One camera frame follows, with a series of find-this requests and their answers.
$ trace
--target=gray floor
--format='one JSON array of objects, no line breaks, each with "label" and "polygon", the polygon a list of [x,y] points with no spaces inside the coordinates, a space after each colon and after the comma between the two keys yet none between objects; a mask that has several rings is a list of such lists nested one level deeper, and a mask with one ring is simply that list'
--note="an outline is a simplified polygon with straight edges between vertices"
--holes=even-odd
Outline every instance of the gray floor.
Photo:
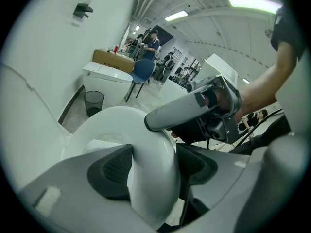
[{"label": "gray floor", "polygon": [[[145,83],[140,91],[139,96],[136,95],[140,89],[141,85],[137,84],[129,98],[128,102],[125,99],[117,105],[104,105],[102,109],[106,109],[114,106],[129,106],[136,109],[140,109],[146,113],[151,112],[153,109],[161,106],[163,104],[161,98],[158,96],[162,85],[153,79],[150,80],[150,85]],[[87,119],[86,107],[84,105],[83,95],[85,90],[83,90],[72,107],[70,108],[65,120],[63,122],[63,127],[70,133],[74,133]]]}]

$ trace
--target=ceiling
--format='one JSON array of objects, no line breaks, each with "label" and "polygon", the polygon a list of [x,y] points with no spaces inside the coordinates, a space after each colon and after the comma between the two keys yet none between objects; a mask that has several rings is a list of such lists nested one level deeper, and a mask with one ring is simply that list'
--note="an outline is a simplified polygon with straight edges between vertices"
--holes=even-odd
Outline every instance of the ceiling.
[{"label": "ceiling", "polygon": [[[189,15],[164,20],[182,10]],[[244,77],[253,81],[275,61],[276,51],[265,36],[265,30],[273,27],[274,15],[234,8],[228,0],[137,0],[133,18],[145,27],[161,26],[200,62],[217,54],[237,71],[240,82]]]}]

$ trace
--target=fluorescent light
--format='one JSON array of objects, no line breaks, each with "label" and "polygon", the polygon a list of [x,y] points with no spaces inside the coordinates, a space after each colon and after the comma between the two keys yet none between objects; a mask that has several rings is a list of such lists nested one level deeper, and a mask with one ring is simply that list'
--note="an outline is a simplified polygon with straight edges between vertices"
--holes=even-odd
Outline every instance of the fluorescent light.
[{"label": "fluorescent light", "polygon": [[178,12],[178,13],[176,13],[176,14],[174,14],[174,15],[171,15],[171,16],[169,16],[169,17],[166,17],[165,18],[165,20],[167,20],[167,21],[172,21],[172,20],[175,20],[175,19],[177,19],[177,18],[181,18],[181,17],[186,17],[188,15],[188,13],[186,12],[186,11],[181,11],[181,12]]},{"label": "fluorescent light", "polygon": [[246,78],[244,78],[243,81],[244,81],[245,83],[251,83],[251,82],[248,81]]},{"label": "fluorescent light", "polygon": [[282,7],[281,4],[267,0],[229,0],[233,7],[243,7],[264,10],[275,14],[277,9]]}]

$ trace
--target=black trash can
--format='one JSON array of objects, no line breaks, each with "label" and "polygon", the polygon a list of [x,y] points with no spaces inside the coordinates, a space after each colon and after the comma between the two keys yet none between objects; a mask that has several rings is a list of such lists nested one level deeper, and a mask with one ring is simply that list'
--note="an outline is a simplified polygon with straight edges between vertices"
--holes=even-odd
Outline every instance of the black trash can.
[{"label": "black trash can", "polygon": [[95,115],[102,110],[104,96],[98,91],[88,91],[84,94],[84,103],[88,117]]}]

